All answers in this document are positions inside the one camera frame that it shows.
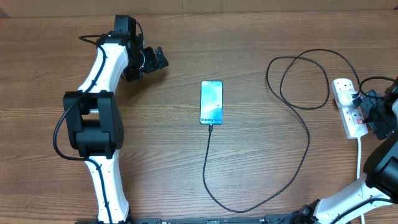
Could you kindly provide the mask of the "blue Galaxy S24 smartphone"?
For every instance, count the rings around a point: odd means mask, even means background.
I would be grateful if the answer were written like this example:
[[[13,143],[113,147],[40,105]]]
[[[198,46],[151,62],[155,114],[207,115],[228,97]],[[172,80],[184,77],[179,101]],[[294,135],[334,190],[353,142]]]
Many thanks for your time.
[[[223,82],[203,80],[200,93],[200,123],[221,125],[223,123]]]

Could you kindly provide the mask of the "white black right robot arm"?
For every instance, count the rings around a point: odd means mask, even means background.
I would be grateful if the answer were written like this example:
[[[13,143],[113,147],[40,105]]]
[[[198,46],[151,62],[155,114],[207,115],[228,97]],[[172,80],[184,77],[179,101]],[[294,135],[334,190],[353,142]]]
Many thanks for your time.
[[[382,143],[367,158],[359,178],[337,194],[303,206],[291,223],[348,223],[375,208],[397,203],[397,80],[383,95],[354,91],[348,79],[332,83],[349,139],[372,129]]]

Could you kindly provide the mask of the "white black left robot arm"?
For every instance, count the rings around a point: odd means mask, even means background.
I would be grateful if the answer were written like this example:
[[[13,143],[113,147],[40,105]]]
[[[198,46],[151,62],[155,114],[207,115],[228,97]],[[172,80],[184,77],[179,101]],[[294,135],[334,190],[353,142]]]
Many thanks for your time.
[[[94,44],[96,60],[86,80],[63,97],[64,113],[55,130],[66,123],[68,138],[93,181],[98,202],[95,223],[132,223],[119,170],[124,126],[115,92],[120,79],[138,80],[168,66],[161,47],[145,47],[142,27],[129,15],[117,15],[106,34],[84,35]]]

